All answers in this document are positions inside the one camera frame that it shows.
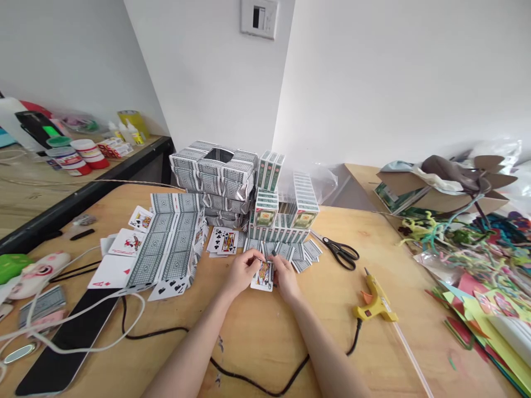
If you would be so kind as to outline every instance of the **smartphone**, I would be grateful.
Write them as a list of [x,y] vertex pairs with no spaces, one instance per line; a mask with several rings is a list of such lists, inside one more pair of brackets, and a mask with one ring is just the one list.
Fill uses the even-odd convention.
[[[83,311],[118,290],[87,290],[70,315]],[[62,324],[51,341],[62,349],[91,348],[117,301],[117,297],[109,298],[78,318]],[[87,354],[58,354],[46,347],[18,385],[15,395],[53,395],[63,392],[73,381]]]

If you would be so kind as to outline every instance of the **left hand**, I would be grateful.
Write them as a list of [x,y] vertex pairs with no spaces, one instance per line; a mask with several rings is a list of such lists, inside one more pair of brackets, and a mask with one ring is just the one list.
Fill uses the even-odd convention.
[[265,260],[264,255],[256,249],[249,249],[236,256],[221,290],[232,299],[236,298],[251,284],[253,275],[260,270]]

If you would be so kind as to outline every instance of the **black scissors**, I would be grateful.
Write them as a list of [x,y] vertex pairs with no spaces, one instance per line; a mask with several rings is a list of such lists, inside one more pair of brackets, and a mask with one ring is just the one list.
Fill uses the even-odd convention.
[[356,269],[355,261],[360,259],[360,255],[357,251],[351,248],[349,245],[334,242],[329,238],[325,238],[322,235],[319,235],[314,230],[310,230],[313,236],[320,240],[326,247],[330,249],[334,255],[336,261],[349,271],[354,271]]

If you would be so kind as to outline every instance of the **yellow glue gun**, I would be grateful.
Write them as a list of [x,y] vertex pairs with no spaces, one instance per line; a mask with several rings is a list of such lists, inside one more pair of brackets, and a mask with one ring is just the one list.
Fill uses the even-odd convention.
[[378,314],[382,314],[387,322],[398,322],[398,316],[391,311],[391,308],[389,307],[389,299],[376,281],[376,278],[367,271],[367,268],[365,268],[365,273],[367,274],[367,286],[369,286],[371,291],[372,301],[365,307],[354,307],[352,310],[354,316],[361,320],[368,321]]

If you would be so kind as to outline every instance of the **light switch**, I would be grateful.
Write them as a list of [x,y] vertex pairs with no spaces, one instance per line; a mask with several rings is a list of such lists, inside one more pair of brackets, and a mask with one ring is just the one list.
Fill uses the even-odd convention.
[[242,0],[242,33],[274,40],[277,10],[278,1]]

